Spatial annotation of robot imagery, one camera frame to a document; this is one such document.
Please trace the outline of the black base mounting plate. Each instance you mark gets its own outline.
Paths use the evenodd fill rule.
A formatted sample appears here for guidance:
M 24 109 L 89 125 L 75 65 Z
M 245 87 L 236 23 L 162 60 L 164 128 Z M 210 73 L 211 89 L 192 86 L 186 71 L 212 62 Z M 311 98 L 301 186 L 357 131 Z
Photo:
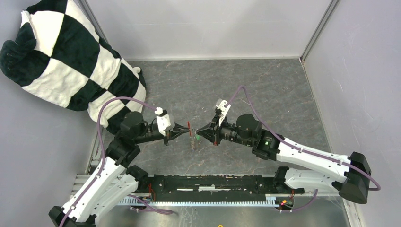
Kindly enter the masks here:
M 266 194 L 303 194 L 272 175 L 153 175 L 135 191 L 152 194 L 157 202 L 257 202 Z

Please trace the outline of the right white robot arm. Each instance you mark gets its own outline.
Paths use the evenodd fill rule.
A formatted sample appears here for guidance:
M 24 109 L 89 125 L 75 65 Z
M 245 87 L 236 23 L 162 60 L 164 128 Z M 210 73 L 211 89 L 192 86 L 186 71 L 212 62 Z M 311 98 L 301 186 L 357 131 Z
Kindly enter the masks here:
M 215 146 L 227 140 L 251 147 L 258 158 L 304 167 L 304 171 L 285 166 L 278 168 L 273 187 L 279 193 L 291 189 L 337 191 L 348 201 L 367 203 L 371 168 L 361 153 L 353 152 L 350 156 L 333 154 L 302 146 L 282 135 L 274 136 L 263 129 L 262 123 L 252 114 L 239 116 L 235 124 L 229 124 L 226 119 L 220 120 L 216 114 L 196 134 Z

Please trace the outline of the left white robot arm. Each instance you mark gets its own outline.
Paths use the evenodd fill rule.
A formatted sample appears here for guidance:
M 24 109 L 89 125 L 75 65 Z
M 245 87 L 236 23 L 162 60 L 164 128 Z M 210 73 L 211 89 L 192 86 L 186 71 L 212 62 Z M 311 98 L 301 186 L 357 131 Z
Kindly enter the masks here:
M 140 153 L 139 144 L 170 140 L 190 132 L 162 111 L 148 124 L 139 112 L 129 112 L 95 171 L 63 206 L 54 206 L 49 217 L 57 227 L 95 227 L 113 207 L 133 192 L 148 188 L 148 173 L 131 162 Z

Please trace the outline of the metal key holder red handle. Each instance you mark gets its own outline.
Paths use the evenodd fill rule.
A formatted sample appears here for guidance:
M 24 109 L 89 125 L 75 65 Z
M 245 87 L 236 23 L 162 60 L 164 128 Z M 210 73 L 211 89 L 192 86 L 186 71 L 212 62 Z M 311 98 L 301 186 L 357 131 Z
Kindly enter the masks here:
M 196 138 L 193 134 L 193 130 L 191 128 L 191 124 L 189 121 L 187 122 L 187 125 L 188 125 L 188 130 L 189 130 L 189 135 L 190 135 L 191 149 L 192 149 L 192 151 L 195 151 L 196 150 Z

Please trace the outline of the checkered black white plush cloth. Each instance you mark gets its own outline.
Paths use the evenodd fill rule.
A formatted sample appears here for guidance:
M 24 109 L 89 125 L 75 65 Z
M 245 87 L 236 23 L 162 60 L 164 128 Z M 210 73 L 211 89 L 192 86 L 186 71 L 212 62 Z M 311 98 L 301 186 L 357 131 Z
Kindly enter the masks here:
M 116 134 L 143 109 L 146 82 L 102 38 L 72 0 L 42 0 L 21 12 L 15 40 L 0 52 L 3 74 L 26 92 L 90 118 Z

